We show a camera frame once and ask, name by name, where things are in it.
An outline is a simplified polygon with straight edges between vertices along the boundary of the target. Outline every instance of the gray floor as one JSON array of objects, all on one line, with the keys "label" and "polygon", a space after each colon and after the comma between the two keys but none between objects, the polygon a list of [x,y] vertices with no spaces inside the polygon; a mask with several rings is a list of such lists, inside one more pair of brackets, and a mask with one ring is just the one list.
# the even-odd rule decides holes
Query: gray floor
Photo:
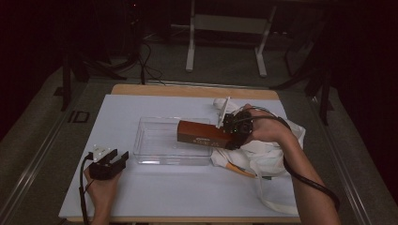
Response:
[{"label": "gray floor", "polygon": [[[167,44],[156,40],[156,36],[147,39],[151,48],[148,71],[158,77],[149,79],[149,83],[184,82],[267,89],[290,79],[283,60],[290,43],[286,37],[274,35],[268,41],[265,51],[266,78],[258,76],[252,42],[198,41],[194,71],[187,73],[185,63],[188,45],[185,36],[176,35]],[[149,53],[148,48],[143,46],[142,52],[145,58]],[[53,93],[56,87],[62,85],[61,71],[57,70],[47,80],[0,144],[1,224],[56,224],[61,221],[57,216],[59,209],[100,104],[113,85],[119,83],[99,74],[93,74],[88,83],[73,82],[73,101],[65,112],[60,112],[62,98],[55,97]],[[120,75],[128,77],[124,83],[138,83],[139,72],[140,68],[135,66],[120,71]],[[317,126],[311,117],[316,114],[317,104],[303,94],[306,82],[281,92],[280,97],[285,101],[303,101],[302,104],[308,105],[308,109],[314,108],[314,112],[308,112],[306,118],[295,118],[291,113],[291,119],[311,124],[313,132],[327,134],[325,140],[310,139],[307,142],[321,143],[320,147],[329,146],[333,151],[319,156],[327,158],[329,164],[322,165],[325,163],[316,158],[310,159],[316,168],[337,168],[332,173],[320,173],[328,181],[342,184],[337,191],[344,196],[340,211],[343,224],[396,224],[397,206],[369,158],[337,92],[331,90],[333,111],[328,112],[329,126]],[[297,110],[289,105],[285,108],[287,112]],[[90,112],[89,121],[69,122],[72,111]]]}]

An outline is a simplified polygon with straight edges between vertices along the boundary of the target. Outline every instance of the dark background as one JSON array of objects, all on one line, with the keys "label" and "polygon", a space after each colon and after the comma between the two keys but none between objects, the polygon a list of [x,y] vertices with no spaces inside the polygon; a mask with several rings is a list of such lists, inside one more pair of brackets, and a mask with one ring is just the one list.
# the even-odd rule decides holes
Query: dark background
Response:
[{"label": "dark background", "polygon": [[[109,4],[111,1],[99,2]],[[238,1],[217,1],[217,5],[213,2],[216,1],[197,1],[198,9],[211,14],[215,10],[213,6],[217,6],[218,10],[223,8],[228,13],[229,8],[239,6],[242,16],[262,14],[258,7],[241,7],[237,5]],[[0,139],[7,134],[47,77],[61,67],[61,50],[65,45],[76,44],[70,40],[77,40],[77,45],[87,54],[106,60],[103,43],[117,42],[117,39],[92,38],[100,28],[91,4],[87,0],[69,1],[68,5],[64,1],[1,0]],[[295,10],[292,10],[295,7],[278,11],[272,28],[274,31],[289,29],[295,18]],[[84,16],[75,8],[85,12]],[[168,23],[189,24],[188,8],[190,4],[186,0],[146,1],[141,12],[148,26],[164,29]],[[335,12],[330,20],[330,38],[325,45],[333,49],[330,56],[332,85],[339,90],[340,98],[376,167],[398,202],[398,184],[393,175],[398,158],[395,91],[398,83],[398,18],[395,9],[393,1],[362,1],[355,8]],[[76,27],[73,20],[63,21],[65,17],[75,21],[83,17],[85,22]],[[67,29],[60,23],[67,23]],[[70,32],[72,29],[82,31],[82,28],[87,32],[87,27],[90,29],[85,35]],[[168,29],[164,29],[164,35],[167,36],[167,32]]]}]

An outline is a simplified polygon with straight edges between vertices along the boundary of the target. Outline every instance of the transparent plastic bin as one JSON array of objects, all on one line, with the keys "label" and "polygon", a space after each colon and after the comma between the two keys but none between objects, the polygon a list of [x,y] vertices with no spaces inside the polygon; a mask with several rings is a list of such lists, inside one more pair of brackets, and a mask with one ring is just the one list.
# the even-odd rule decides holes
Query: transparent plastic bin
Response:
[{"label": "transparent plastic bin", "polygon": [[140,164],[206,166],[212,148],[176,140],[180,120],[209,124],[209,119],[158,118],[140,119],[133,154]]}]

